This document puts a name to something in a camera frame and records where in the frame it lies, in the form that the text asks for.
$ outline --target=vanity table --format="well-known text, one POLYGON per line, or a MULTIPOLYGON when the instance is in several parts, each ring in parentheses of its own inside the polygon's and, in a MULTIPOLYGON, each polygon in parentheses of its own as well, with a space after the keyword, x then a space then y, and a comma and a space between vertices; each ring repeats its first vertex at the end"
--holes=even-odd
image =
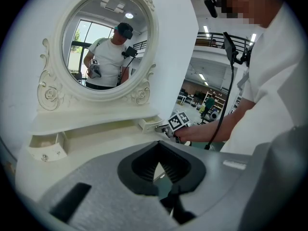
MULTIPOLYGON (((95 157, 169 140, 165 134, 154 132, 163 120, 148 102, 158 40, 153 0, 116 0, 137 6, 148 28, 144 57, 128 81, 109 90, 92 90, 68 71, 63 57, 69 50, 64 49, 68 28, 78 11, 95 1, 109 0, 72 1, 54 34, 42 39, 45 52, 40 56, 44 68, 37 90, 38 114, 20 151, 15 177, 16 190, 35 202, 52 185, 95 157)), ((163 172, 160 167, 156 174, 163 172)))

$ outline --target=mirror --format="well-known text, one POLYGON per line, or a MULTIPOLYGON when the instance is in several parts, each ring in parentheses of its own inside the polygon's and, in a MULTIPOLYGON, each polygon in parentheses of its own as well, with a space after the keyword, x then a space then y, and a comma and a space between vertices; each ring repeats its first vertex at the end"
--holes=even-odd
POLYGON ((63 39, 64 62, 76 82, 109 90, 138 71, 148 45, 146 16, 132 0, 88 0, 63 39))

